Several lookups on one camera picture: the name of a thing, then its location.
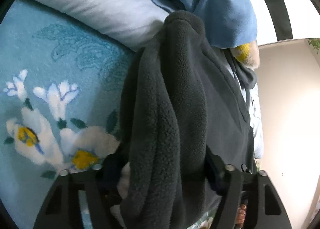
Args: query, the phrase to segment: white wall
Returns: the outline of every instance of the white wall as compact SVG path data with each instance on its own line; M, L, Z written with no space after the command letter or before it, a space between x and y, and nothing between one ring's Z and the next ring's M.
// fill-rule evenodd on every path
M260 47L258 76L265 142L261 169L293 229L305 229L320 175L320 67L304 40Z

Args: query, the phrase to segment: metal bolt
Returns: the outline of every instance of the metal bolt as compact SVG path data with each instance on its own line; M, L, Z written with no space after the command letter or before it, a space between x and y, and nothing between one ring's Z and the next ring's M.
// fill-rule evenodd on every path
M236 170L236 167L233 166L233 165L231 165L231 164L227 164L227 165L225 166L225 169L226 169L227 171L233 172L233 171Z
M102 165L101 165L101 164L96 164L96 165L94 165L94 166L92 167L92 169L95 170L95 171L98 171L98 170L100 170L101 168L102 168Z
M67 176L68 174L69 174L68 170L62 170L62 171L59 172L60 176Z
M268 174L264 170L260 170L260 171L258 171L258 173L260 176L268 176Z

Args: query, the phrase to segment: green plant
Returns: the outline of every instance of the green plant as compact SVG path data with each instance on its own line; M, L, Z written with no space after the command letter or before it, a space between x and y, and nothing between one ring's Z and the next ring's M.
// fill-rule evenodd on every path
M320 50L320 38L312 38L308 40L308 44L313 46L313 49Z

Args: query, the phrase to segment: yellow knit item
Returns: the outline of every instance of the yellow knit item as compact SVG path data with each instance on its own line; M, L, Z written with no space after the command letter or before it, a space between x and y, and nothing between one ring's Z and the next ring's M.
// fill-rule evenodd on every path
M239 45L236 47L236 49L239 51L239 56L236 56L236 59L240 62L245 62L246 58L250 54L250 43L245 43L243 45Z

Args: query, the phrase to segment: white flower pattern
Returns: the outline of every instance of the white flower pattern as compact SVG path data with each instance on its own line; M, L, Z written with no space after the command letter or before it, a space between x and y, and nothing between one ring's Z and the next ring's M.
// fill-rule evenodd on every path
M18 77L14 76L13 83L7 82L6 88L3 89L8 96L17 96L21 101L25 101L27 98L27 92L24 88L23 82L27 77L28 71L26 69L22 70Z
M7 121L6 128L10 137L5 143L14 143L16 151L35 164L51 164L55 171L47 171L50 174L57 174L62 169L68 169L71 173L86 170L116 151L119 142L103 127L88 127L83 121L73 118L71 122L78 125L80 131L74 132L67 127L66 106L79 94L78 86L69 85L67 80L58 86L51 84L47 91L43 87L34 87L32 90L36 97L48 104L57 121L60 129L58 143L49 121L30 103L24 86L27 74L27 70L22 70L18 77L13 77L13 82L6 83L4 89L8 96L17 96L24 104L21 108L22 122L17 118Z
M35 87L33 93L48 103L50 111L56 121L64 120L66 116L66 105L70 103L79 93L76 84L69 85L65 80L59 84L52 84L46 92L43 87Z

